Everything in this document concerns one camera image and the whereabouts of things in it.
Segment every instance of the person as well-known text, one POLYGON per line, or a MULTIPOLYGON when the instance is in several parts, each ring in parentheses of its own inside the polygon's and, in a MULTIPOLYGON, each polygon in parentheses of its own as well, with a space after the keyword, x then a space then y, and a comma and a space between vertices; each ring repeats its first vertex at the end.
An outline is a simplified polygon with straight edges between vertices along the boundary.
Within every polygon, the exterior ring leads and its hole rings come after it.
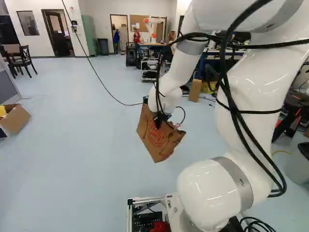
POLYGON ((116 29, 114 34, 114 50, 116 55, 120 54, 120 35, 118 29, 116 29))
MULTIPOLYGON (((176 32, 174 30, 171 30, 168 35, 168 44, 173 42, 175 39, 176 39, 176 32)), ((170 49, 172 50, 172 54, 174 54, 175 52, 174 44, 172 45, 172 47, 170 47, 170 49)))
POLYGON ((135 43, 135 54, 136 54, 136 58, 135 58, 135 63, 136 63, 136 67, 139 67, 139 59, 138 59, 138 50, 139 50, 139 42, 140 42, 140 33, 139 30, 135 27, 134 28, 134 35, 133 35, 133 42, 135 43))

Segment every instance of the trash can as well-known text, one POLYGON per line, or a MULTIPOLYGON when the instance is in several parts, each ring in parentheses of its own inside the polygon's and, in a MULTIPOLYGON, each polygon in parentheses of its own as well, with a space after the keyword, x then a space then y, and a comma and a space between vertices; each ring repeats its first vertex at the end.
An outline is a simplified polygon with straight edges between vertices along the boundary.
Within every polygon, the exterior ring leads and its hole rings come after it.
POLYGON ((98 39, 98 48, 101 56, 108 56, 108 40, 107 39, 98 39))
POLYGON ((285 174, 296 184, 309 182, 309 142, 298 144, 285 167, 285 174))

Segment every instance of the red logo on bag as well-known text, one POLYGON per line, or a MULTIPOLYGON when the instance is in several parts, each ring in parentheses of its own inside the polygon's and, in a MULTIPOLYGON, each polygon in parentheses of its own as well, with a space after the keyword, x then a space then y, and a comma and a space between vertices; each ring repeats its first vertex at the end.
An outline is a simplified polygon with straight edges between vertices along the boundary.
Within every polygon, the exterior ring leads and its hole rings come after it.
POLYGON ((162 146, 167 140, 166 134, 155 127, 153 120, 149 122, 148 139, 154 146, 162 146))

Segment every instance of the bulletin board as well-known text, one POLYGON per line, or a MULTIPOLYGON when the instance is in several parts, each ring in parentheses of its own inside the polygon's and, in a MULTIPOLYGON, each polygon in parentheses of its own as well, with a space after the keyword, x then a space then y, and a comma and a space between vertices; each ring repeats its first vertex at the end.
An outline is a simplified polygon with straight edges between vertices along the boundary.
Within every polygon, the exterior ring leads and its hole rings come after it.
POLYGON ((130 14, 130 30, 134 31, 132 24, 133 23, 139 23, 140 28, 138 29, 139 32, 148 32, 148 29, 146 27, 146 24, 144 23, 144 18, 149 18, 149 15, 134 15, 130 14))

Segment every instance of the window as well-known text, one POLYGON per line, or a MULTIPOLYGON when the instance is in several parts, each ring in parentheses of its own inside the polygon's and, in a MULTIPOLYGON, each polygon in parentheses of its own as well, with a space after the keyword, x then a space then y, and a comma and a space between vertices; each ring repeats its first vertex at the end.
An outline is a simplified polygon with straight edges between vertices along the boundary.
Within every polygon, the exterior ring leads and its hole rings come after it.
POLYGON ((40 35, 33 11, 17 11, 17 14, 25 35, 40 35))

